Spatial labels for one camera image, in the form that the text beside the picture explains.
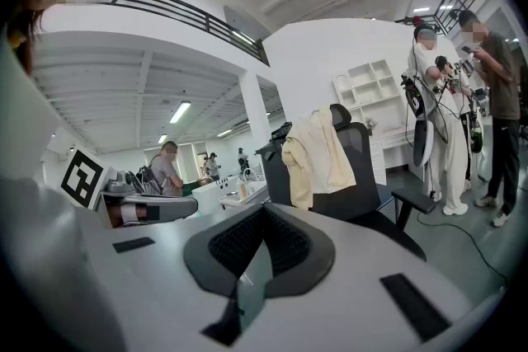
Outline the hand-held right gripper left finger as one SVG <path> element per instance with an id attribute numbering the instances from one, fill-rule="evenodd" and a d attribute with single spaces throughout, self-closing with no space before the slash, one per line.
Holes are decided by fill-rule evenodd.
<path id="1" fill-rule="evenodd" d="M 239 213 L 135 228 L 105 229 L 92 211 L 75 209 L 87 256 L 116 314 L 128 351 L 225 351 L 202 335 L 227 300 L 202 290 L 183 248 L 194 234 Z"/>

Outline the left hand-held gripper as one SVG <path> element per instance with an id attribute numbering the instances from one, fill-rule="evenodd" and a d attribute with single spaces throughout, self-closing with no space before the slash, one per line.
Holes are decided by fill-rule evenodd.
<path id="1" fill-rule="evenodd" d="M 101 195 L 133 205 L 136 218 L 145 223 L 169 223 L 190 217 L 198 211 L 192 197 L 139 196 L 126 171 L 117 171 L 90 153 L 76 146 L 60 181 L 60 191 L 79 207 L 95 211 Z"/>

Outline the person's left hand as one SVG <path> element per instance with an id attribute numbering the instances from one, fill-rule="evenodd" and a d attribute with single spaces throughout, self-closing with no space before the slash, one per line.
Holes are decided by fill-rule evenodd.
<path id="1" fill-rule="evenodd" d="M 139 223 L 147 218 L 147 207 L 144 204 L 109 204 L 106 209 L 113 228 Z"/>

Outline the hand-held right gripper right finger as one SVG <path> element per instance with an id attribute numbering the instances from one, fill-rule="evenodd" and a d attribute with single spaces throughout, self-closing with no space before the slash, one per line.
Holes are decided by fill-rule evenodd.
<path id="1" fill-rule="evenodd" d="M 471 303 L 441 272 L 385 235 L 309 211 L 281 210 L 325 232 L 332 269 L 304 296 L 268 299 L 238 339 L 241 351 L 406 351 L 421 343 L 380 279 L 404 274 L 449 322 Z"/>

